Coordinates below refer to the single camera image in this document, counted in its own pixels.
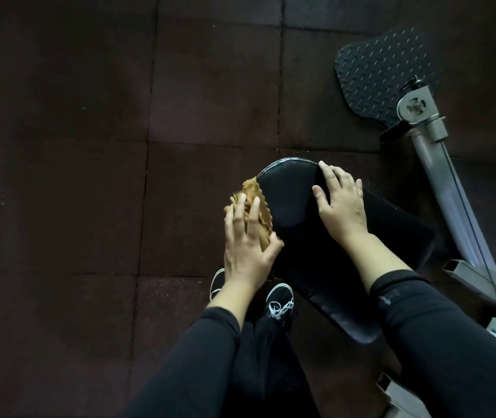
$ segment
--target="left hand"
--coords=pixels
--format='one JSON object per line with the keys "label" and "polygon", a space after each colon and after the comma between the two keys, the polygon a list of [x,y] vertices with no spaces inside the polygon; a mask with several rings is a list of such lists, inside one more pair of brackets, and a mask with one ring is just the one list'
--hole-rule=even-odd
{"label": "left hand", "polygon": [[258,232],[260,199],[250,208],[247,229],[244,225],[246,195],[242,194],[236,209],[233,205],[225,217],[225,283],[238,284],[256,293],[267,278],[271,266],[284,246],[275,232],[267,249],[262,252]]}

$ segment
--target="diamond plate texture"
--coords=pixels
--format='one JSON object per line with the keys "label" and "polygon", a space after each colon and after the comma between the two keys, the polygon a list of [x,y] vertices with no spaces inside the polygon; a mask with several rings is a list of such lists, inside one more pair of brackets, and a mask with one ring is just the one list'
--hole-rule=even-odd
{"label": "diamond plate texture", "polygon": [[405,84],[417,75],[435,93],[441,77],[428,41],[416,28],[347,45],[337,54],[335,73],[350,109],[387,127],[399,121],[397,103]]}

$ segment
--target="metal frame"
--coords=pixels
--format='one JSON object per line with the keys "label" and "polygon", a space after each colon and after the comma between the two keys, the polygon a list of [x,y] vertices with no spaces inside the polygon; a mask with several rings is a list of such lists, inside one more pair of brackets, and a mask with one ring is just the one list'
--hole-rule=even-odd
{"label": "metal frame", "polygon": [[412,127],[407,135],[464,258],[448,261],[444,270],[496,302],[496,264],[443,143],[448,133],[428,86],[405,94],[397,104],[397,114]]}

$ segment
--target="finger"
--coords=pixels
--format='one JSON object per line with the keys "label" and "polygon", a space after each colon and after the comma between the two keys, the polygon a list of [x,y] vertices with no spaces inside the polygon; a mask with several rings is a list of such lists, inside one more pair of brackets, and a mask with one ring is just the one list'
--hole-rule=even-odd
{"label": "finger", "polygon": [[273,264],[277,255],[283,249],[285,243],[277,237],[277,234],[273,232],[269,237],[269,246],[264,251],[264,260],[266,260],[269,264]]}
{"label": "finger", "polygon": [[358,191],[358,196],[364,198],[364,190],[362,189],[362,179],[356,179],[356,189]]}
{"label": "finger", "polygon": [[325,182],[327,183],[327,188],[329,189],[329,195],[333,198],[339,189],[341,189],[341,185],[339,184],[339,181],[331,168],[326,163],[320,161],[319,168],[321,168],[323,177],[325,177]]}
{"label": "finger", "polygon": [[244,208],[246,205],[246,194],[243,193],[240,195],[240,199],[238,200],[238,204],[236,205],[235,217],[233,219],[234,228],[235,228],[235,238],[241,238],[246,234],[246,230],[244,228]]}
{"label": "finger", "polygon": [[248,219],[248,237],[254,241],[260,240],[260,198],[256,197],[250,207],[250,216]]}
{"label": "finger", "polygon": [[354,186],[353,177],[341,167],[333,167],[332,170],[335,176],[339,179],[339,183],[342,188],[351,188]]}
{"label": "finger", "polygon": [[327,202],[327,197],[325,196],[325,192],[319,186],[313,186],[312,192],[316,198],[316,202],[318,203],[318,210],[323,211],[326,208],[329,208],[329,203]]}
{"label": "finger", "polygon": [[232,242],[235,239],[235,231],[232,226],[232,218],[234,214],[235,207],[231,204],[227,210],[227,215],[225,216],[225,238],[227,238],[227,242]]}

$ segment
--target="right hand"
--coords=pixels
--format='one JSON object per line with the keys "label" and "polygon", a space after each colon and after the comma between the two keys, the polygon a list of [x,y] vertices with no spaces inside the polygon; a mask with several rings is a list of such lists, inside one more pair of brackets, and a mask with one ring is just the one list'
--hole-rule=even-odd
{"label": "right hand", "polygon": [[319,166],[327,187],[331,204],[320,186],[313,186],[312,192],[318,203],[319,216],[329,235],[345,247],[362,235],[368,234],[366,213],[362,191],[362,180],[356,182],[353,177],[340,167],[329,166],[323,161]]}

